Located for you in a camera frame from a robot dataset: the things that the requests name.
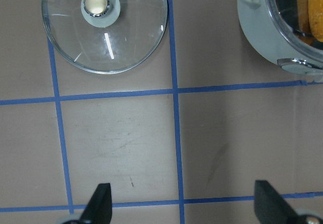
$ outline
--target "silver knob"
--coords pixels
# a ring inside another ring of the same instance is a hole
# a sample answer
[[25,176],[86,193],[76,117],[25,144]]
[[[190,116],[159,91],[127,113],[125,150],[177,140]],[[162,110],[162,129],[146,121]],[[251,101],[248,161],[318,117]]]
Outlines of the silver knob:
[[83,7],[86,13],[93,17],[103,16],[109,9],[109,0],[84,0]]

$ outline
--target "pot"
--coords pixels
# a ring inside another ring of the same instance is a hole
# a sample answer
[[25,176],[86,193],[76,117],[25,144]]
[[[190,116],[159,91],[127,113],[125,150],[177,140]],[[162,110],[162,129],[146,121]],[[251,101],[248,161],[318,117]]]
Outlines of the pot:
[[246,38],[265,59],[290,73],[323,78],[323,43],[299,30],[296,0],[237,0],[237,9]]

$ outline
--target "white pot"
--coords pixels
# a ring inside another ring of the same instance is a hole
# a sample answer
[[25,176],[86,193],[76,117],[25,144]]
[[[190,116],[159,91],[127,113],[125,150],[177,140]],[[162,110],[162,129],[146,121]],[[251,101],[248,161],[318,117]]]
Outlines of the white pot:
[[238,0],[237,7],[246,38],[264,58],[291,73],[323,76],[323,51],[292,32],[276,0]]

